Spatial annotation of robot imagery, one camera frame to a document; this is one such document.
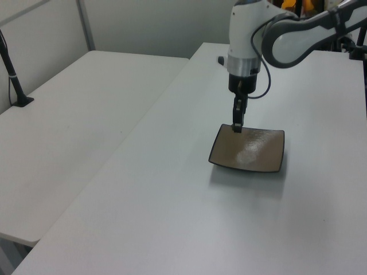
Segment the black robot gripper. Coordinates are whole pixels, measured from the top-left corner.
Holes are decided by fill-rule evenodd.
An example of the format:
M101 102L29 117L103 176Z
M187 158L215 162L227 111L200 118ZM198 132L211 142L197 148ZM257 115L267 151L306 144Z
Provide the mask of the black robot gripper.
M248 94L253 93L256 89L257 75L247 77L239 77L229 74L228 89L232 93L240 92L245 94L243 99L234 98L232 109L232 129L235 133L241 133L244 125L245 114L248 104Z

